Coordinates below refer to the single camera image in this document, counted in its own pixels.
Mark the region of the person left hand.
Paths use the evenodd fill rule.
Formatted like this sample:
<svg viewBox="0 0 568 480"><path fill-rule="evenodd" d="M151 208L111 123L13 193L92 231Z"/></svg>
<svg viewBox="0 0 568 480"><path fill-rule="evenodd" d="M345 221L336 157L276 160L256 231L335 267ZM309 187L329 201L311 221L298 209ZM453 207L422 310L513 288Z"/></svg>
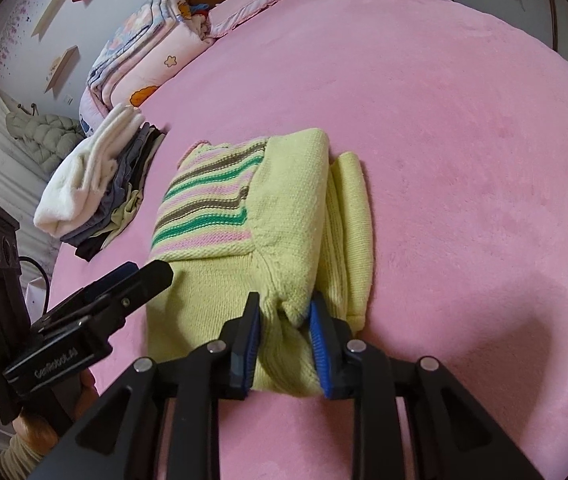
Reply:
<svg viewBox="0 0 568 480"><path fill-rule="evenodd" d="M72 419L76 422L97 401L96 379L90 370L80 374L81 394L76 400ZM46 455L58 443L57 432L41 417L22 413L12 422L16 435L34 452Z"/></svg>

